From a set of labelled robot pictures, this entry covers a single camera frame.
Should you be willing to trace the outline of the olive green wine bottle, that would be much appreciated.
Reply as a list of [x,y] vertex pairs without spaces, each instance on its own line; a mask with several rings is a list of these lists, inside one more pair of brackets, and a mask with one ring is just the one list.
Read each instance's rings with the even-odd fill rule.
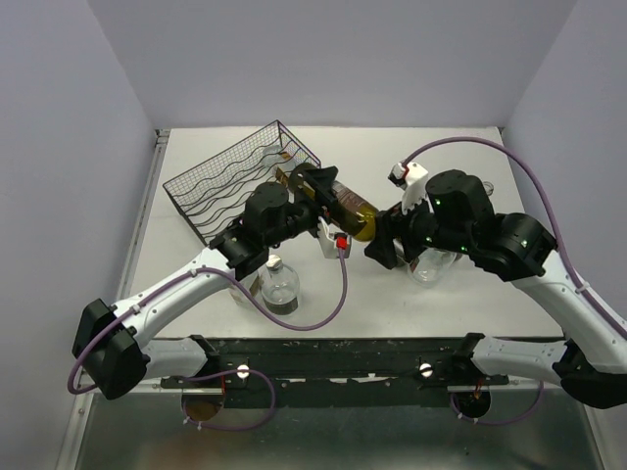
[[[375,217],[378,209],[365,198],[351,190],[336,179],[333,182],[333,192],[339,202],[337,215],[324,215],[342,231],[351,235],[360,242],[372,240],[375,231]],[[288,179],[288,188],[293,192],[293,171]]]

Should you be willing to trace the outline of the clear square bottle black label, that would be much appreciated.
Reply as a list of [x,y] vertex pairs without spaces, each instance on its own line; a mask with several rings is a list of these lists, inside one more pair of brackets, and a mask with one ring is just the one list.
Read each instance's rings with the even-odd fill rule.
[[287,185],[292,171],[304,161],[299,154],[292,155],[279,145],[264,147],[260,164],[281,184]]

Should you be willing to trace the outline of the black wire wine rack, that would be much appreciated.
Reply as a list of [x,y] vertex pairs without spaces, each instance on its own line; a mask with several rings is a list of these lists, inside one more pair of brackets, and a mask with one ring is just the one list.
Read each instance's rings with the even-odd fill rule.
[[258,185],[275,180],[260,164],[263,148],[270,145],[321,166],[319,158],[275,120],[163,184],[178,214],[203,245],[244,210]]

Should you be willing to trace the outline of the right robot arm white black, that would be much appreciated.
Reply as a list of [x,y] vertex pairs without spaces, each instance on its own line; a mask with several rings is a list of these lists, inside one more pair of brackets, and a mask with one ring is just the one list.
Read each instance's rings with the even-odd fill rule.
[[489,376],[547,382],[598,409],[625,403],[626,340],[595,311],[589,292],[576,286],[543,224],[520,212],[496,213],[482,181],[458,169],[416,184],[418,204],[396,204],[377,215],[365,255],[391,269],[399,241],[409,260],[428,249],[467,256],[529,296],[564,334],[537,343],[469,333],[451,359],[453,376],[464,384]]

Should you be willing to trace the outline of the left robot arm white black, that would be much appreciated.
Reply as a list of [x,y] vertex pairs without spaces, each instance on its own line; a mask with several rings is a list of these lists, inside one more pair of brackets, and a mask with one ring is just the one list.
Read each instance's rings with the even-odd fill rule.
[[197,387],[217,377],[217,363],[207,348],[194,339],[159,347],[156,335],[182,313],[203,299],[228,288],[239,287],[268,260],[282,243],[327,222],[337,207],[331,186],[335,166],[292,172],[313,189],[290,195],[276,182],[260,184],[245,209],[198,256],[153,287],[111,305],[97,299],[82,311],[74,341],[67,387],[74,395],[78,371],[92,379],[92,390],[108,400],[130,392],[149,377],[185,376]]

